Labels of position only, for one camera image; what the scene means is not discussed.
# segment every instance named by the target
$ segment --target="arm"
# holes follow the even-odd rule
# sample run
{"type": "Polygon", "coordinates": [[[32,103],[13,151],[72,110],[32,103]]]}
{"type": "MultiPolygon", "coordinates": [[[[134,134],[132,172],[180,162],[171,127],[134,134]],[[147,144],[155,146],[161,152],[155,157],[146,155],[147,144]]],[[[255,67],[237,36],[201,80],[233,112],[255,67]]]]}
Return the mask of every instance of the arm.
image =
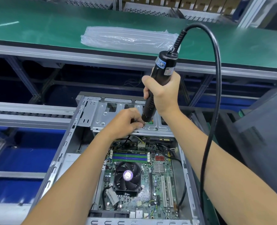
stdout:
{"type": "Polygon", "coordinates": [[[85,224],[111,143],[130,134],[136,128],[142,128],[142,123],[136,108],[120,111],[38,202],[22,225],[85,224]],[[130,124],[132,118],[139,122],[130,124]]]}
{"type": "MultiPolygon", "coordinates": [[[[154,103],[174,133],[193,170],[200,178],[207,136],[184,114],[177,104],[180,76],[159,85],[149,76],[142,78],[144,98],[149,88],[154,103]]],[[[212,142],[206,171],[205,191],[228,225],[277,224],[277,194],[256,174],[212,142]]]]}

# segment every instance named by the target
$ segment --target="motherboard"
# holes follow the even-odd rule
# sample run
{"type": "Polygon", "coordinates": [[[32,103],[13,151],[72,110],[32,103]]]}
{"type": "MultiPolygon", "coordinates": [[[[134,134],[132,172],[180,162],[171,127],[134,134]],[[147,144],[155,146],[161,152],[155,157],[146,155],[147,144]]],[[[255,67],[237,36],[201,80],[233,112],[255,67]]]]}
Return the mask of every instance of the motherboard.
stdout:
{"type": "Polygon", "coordinates": [[[111,196],[104,194],[98,209],[129,212],[130,218],[178,219],[173,167],[167,156],[169,151],[152,142],[114,142],[106,158],[103,188],[112,188],[118,203],[112,205],[111,196]]]}

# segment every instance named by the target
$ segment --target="green workbench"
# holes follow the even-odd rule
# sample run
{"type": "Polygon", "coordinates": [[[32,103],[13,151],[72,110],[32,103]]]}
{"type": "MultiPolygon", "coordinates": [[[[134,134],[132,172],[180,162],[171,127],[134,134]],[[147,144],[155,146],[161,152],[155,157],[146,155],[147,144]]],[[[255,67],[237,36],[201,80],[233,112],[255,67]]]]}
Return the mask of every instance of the green workbench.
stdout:
{"type": "MultiPolygon", "coordinates": [[[[4,25],[0,26],[0,40],[18,43],[129,53],[85,46],[80,43],[80,36],[84,34],[87,26],[168,30],[169,33],[180,33],[187,24],[192,22],[196,21],[42,1],[0,0],[0,25],[4,25]]],[[[205,24],[209,26],[219,42],[223,63],[277,68],[277,31],[239,29],[235,25],[205,24]]],[[[212,45],[207,35],[199,29],[190,30],[182,42],[179,58],[203,62],[214,61],[212,45]]]]}

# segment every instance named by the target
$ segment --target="hand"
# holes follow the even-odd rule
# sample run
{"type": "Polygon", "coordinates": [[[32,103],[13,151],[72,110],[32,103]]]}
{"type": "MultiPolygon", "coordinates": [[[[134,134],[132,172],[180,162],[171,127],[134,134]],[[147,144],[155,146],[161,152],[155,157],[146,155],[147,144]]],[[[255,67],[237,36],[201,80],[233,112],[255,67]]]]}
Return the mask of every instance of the hand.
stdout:
{"type": "Polygon", "coordinates": [[[144,99],[149,97],[149,89],[154,95],[155,107],[160,116],[164,118],[171,111],[179,110],[177,98],[180,76],[177,72],[173,72],[169,83],[164,86],[161,86],[155,79],[147,75],[143,76],[141,80],[145,85],[144,99]]]}
{"type": "Polygon", "coordinates": [[[112,140],[116,140],[143,126],[144,121],[139,111],[136,108],[129,108],[121,110],[102,131],[106,132],[112,140]],[[136,119],[137,122],[130,123],[131,119],[136,119]]]}

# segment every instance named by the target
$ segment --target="plastic bag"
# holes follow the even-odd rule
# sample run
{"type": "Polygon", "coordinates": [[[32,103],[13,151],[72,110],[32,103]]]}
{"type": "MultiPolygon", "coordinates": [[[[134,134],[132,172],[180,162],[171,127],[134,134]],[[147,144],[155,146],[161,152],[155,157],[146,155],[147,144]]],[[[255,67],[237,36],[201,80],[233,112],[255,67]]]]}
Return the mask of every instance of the plastic bag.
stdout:
{"type": "Polygon", "coordinates": [[[178,34],[122,27],[87,27],[81,43],[87,46],[158,54],[173,45],[178,34]]]}

